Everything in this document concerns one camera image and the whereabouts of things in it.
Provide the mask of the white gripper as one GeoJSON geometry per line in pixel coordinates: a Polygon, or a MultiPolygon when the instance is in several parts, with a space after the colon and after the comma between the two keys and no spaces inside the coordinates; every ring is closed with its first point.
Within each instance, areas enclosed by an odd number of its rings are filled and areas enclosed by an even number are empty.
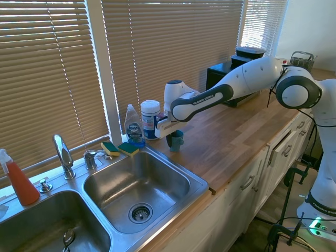
{"type": "Polygon", "coordinates": [[[183,123],[180,121],[171,121],[168,116],[162,117],[156,125],[155,128],[155,136],[157,138],[166,137],[166,141],[169,147],[172,146],[172,135],[174,137],[181,137],[182,131],[179,129],[183,127],[183,123]]]}

